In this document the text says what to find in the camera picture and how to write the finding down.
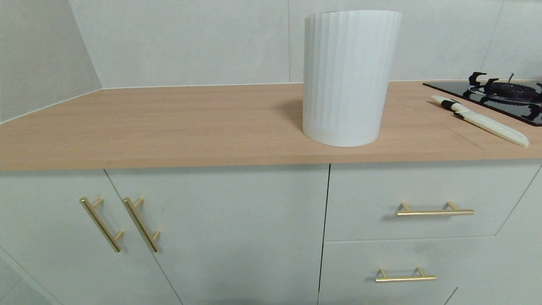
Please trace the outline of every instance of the white ribbed vase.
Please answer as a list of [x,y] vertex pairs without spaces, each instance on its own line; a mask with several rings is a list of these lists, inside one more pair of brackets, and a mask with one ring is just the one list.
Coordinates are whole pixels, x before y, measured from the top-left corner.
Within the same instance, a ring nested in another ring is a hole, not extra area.
[[400,23],[393,11],[305,19],[305,135],[339,147],[376,140]]

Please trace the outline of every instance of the gold bar handle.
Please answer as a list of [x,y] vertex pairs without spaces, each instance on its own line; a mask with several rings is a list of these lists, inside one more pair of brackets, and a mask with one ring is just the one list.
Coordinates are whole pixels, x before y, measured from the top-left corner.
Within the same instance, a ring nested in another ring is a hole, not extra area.
[[401,202],[402,210],[395,211],[396,216],[459,216],[474,215],[473,209],[458,208],[453,202],[448,201],[446,205],[451,209],[437,209],[434,211],[411,211],[406,202]]
[[405,277],[388,277],[383,268],[380,268],[379,273],[382,277],[375,278],[377,283],[390,283],[390,282],[412,282],[412,281],[434,281],[437,279],[434,275],[426,275],[422,268],[416,267],[416,271],[420,274],[419,276],[405,276]]
[[155,231],[155,233],[151,237],[151,235],[149,234],[149,230],[145,226],[145,223],[141,221],[141,216],[139,215],[139,211],[137,210],[137,208],[143,204],[143,198],[139,198],[135,201],[134,204],[132,203],[132,200],[128,197],[124,198],[122,202],[124,203],[126,210],[128,210],[128,214],[130,214],[130,217],[132,217],[132,220],[134,221],[137,230],[141,234],[141,237],[143,237],[143,240],[147,243],[147,246],[149,246],[149,249],[151,249],[151,251],[154,253],[158,252],[158,245],[156,244],[156,241],[160,236],[160,231]]
[[86,197],[83,197],[79,199],[79,202],[83,205],[83,208],[85,208],[85,211],[87,211],[88,215],[92,218],[96,226],[98,226],[98,229],[100,229],[100,232],[104,235],[105,239],[109,242],[113,250],[118,253],[120,252],[121,248],[119,245],[118,240],[122,237],[124,234],[124,231],[117,232],[117,235],[113,237],[108,231],[104,224],[104,222],[101,220],[100,217],[96,214],[96,207],[100,204],[104,203],[104,200],[102,198],[97,199],[93,204],[91,204],[90,201]]

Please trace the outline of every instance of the white knife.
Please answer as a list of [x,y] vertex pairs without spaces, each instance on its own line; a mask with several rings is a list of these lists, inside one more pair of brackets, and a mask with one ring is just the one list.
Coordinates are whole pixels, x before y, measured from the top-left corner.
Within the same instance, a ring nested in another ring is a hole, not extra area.
[[480,127],[492,134],[499,136],[509,142],[519,146],[529,146],[529,140],[519,131],[503,125],[484,115],[476,113],[469,108],[461,105],[456,100],[445,98],[442,96],[432,96],[431,99],[441,105],[444,109],[451,110],[454,114],[463,120]]

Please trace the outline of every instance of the wall tile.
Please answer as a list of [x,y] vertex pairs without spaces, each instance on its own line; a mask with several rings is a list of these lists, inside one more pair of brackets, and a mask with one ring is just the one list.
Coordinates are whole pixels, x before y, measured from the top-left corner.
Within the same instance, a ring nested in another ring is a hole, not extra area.
[[67,0],[0,1],[0,121],[100,88]]
[[305,17],[338,10],[403,13],[391,80],[465,79],[482,65],[501,4],[502,0],[290,0],[291,80],[303,81]]
[[288,82],[287,0],[70,0],[104,87]]
[[50,303],[27,282],[20,281],[0,301],[0,305],[50,305]]
[[482,70],[490,77],[542,79],[542,2],[506,0]]
[[0,260],[0,300],[21,280],[10,266]]

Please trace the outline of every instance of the wooden countertop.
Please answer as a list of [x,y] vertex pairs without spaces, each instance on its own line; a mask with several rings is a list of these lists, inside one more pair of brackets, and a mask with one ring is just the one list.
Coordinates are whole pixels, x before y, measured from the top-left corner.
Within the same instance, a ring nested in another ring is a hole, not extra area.
[[465,101],[524,133],[522,148],[391,82],[378,139],[357,148],[301,131],[302,85],[106,89],[0,125],[0,170],[542,158],[542,128]]

